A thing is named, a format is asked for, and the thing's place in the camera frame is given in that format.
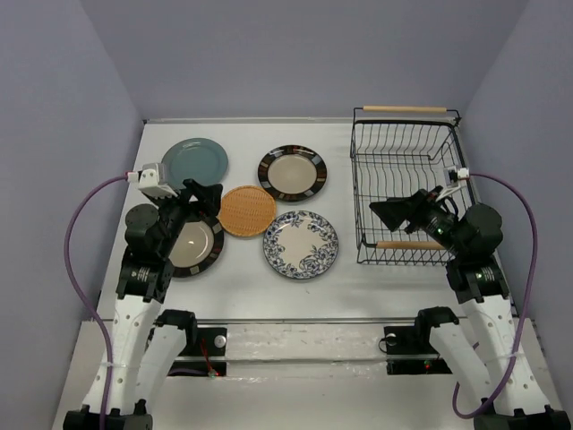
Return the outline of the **teal ceramic plate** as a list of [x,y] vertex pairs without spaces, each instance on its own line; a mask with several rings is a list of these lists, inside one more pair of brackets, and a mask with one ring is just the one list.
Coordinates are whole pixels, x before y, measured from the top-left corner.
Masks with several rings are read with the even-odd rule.
[[227,153],[215,141],[191,138],[172,146],[163,156],[168,183],[175,189],[184,189],[184,180],[193,179],[200,185],[215,185],[224,178]]

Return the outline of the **woven bamboo plate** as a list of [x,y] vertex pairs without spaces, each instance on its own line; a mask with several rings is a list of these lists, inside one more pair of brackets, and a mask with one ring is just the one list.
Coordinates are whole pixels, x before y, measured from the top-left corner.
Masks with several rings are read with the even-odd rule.
[[218,220],[235,237],[255,237],[266,231],[276,214],[277,204],[269,193],[258,186],[243,185],[223,196]]

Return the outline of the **black wire dish rack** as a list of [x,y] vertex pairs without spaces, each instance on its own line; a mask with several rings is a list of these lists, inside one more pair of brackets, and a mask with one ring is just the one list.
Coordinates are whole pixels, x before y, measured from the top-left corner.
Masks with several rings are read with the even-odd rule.
[[390,231],[373,202],[446,186],[449,168],[466,161],[458,138],[462,116],[447,107],[362,106],[353,110],[350,141],[356,260],[361,264],[442,266],[449,254],[422,230]]

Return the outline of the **striped rim beige plate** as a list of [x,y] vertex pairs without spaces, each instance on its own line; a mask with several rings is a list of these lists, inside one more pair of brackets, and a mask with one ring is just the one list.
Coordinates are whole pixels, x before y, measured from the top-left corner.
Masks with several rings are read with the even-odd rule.
[[325,186],[328,169],[315,150],[301,145],[284,145],[263,156],[257,177],[261,187],[275,200],[301,202]]

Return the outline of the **blue floral plate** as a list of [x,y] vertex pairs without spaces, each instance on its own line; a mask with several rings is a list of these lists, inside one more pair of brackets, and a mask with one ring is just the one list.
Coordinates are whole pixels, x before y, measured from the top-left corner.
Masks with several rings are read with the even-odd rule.
[[289,211],[275,218],[263,236],[270,267],[291,280],[311,280],[328,271],[338,257],[338,234],[312,211]]

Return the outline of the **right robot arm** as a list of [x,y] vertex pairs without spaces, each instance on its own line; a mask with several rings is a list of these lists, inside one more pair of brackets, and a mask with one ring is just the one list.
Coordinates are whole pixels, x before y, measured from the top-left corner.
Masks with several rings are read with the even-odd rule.
[[493,256],[503,238],[500,214],[477,203],[459,217],[439,201],[441,190],[370,205],[389,230],[422,230],[451,254],[447,280],[477,342],[470,344],[451,309],[436,306],[416,316],[414,344],[435,349],[447,363],[455,392],[474,407],[454,411],[476,429],[570,429],[568,414],[551,405],[521,346],[524,324],[512,316],[509,288]]

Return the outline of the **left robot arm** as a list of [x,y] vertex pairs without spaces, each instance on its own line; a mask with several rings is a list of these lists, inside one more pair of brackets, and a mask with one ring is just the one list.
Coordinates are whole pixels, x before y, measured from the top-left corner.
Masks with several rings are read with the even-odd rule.
[[223,186],[184,180],[176,191],[151,170],[128,172],[101,184],[137,186],[149,203],[125,216],[126,248],[115,290],[113,324],[107,327],[73,273],[71,238],[64,238],[64,265],[78,297],[98,324],[105,350],[81,408],[66,413],[65,429],[151,429],[152,409],[178,354],[198,343],[194,313],[163,309],[174,275],[169,256],[184,226],[218,215]]

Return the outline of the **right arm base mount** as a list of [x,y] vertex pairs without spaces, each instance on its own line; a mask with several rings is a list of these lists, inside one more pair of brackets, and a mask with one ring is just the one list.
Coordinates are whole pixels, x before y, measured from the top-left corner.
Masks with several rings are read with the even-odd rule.
[[378,348],[386,357],[390,376],[451,374],[444,359],[413,325],[386,326]]

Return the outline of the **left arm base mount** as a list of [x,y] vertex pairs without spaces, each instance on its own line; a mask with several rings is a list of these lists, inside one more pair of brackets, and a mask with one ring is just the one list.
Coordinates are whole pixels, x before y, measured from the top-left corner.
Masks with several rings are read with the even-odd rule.
[[227,328],[200,327],[195,342],[186,341],[175,357],[169,377],[225,377],[227,376]]

